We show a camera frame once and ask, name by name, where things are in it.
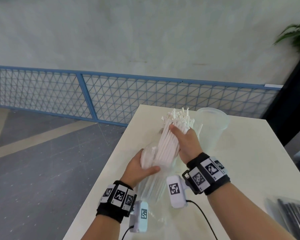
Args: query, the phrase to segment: floor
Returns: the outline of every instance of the floor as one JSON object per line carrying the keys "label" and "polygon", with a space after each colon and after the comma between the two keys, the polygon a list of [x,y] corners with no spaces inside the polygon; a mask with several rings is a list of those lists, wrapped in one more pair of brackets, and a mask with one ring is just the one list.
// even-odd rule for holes
{"label": "floor", "polygon": [[0,240],[63,239],[125,127],[2,108],[0,126]]}

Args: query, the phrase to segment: green leaves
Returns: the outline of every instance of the green leaves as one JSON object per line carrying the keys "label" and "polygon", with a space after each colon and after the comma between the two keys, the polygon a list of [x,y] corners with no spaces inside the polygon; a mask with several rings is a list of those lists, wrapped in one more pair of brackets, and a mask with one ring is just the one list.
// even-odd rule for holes
{"label": "green leaves", "polygon": [[286,38],[292,38],[292,45],[298,49],[300,52],[300,24],[291,24],[288,27],[286,27],[282,33],[279,35],[280,37],[275,41],[274,44],[279,43],[281,40],[284,40]]}

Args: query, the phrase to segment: wrist strap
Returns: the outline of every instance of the wrist strap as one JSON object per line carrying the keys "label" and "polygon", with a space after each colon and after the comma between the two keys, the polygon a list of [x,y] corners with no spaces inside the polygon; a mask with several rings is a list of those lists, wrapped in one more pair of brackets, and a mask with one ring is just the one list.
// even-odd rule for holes
{"label": "wrist strap", "polygon": [[230,182],[227,170],[215,158],[200,153],[195,159],[187,163],[182,177],[195,194],[209,195],[224,184]]}
{"label": "wrist strap", "polygon": [[133,209],[137,195],[124,182],[117,180],[109,185],[100,199],[97,215],[104,215],[121,223]]}

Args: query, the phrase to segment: black cable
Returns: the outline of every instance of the black cable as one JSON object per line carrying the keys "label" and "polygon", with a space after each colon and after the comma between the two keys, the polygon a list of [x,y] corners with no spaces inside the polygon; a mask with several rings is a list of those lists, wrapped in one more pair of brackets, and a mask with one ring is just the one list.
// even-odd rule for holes
{"label": "black cable", "polygon": [[130,230],[130,229],[132,229],[132,228],[134,228],[134,225],[133,225],[133,226],[130,226],[130,227],[126,230],[126,232],[124,233],[124,235],[123,235],[123,237],[122,237],[121,240],[124,240],[124,237],[126,236],[128,230]]}
{"label": "black cable", "polygon": [[204,212],[201,210],[201,208],[197,205],[197,203],[196,203],[196,202],[193,202],[192,200],[186,200],[186,202],[191,202],[191,203],[195,204],[195,205],[199,208],[199,210],[200,210],[201,213],[203,214],[204,218],[207,220],[207,222],[208,222],[208,224],[209,224],[209,227],[210,227],[210,229],[212,230],[212,233],[213,233],[214,237],[216,238],[216,240],[218,240],[216,234],[214,233],[214,231],[213,231],[213,229],[212,229],[212,227],[211,227],[211,225],[210,225],[210,222],[208,221],[206,215],[205,215]]}

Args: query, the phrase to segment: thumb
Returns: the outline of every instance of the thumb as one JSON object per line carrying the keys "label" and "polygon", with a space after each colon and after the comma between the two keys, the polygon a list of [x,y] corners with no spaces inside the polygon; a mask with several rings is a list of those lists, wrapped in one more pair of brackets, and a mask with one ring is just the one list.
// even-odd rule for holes
{"label": "thumb", "polygon": [[184,133],[182,133],[182,131],[178,127],[174,126],[173,124],[169,125],[169,129],[176,136],[178,141],[180,141],[182,136],[184,136]]}
{"label": "thumb", "polygon": [[148,168],[148,169],[146,169],[145,170],[145,177],[148,177],[148,176],[150,176],[150,175],[153,175],[153,174],[155,174],[155,173],[157,173],[157,172],[159,172],[160,171],[160,167],[159,166],[153,166],[153,167],[151,167],[151,168]]}

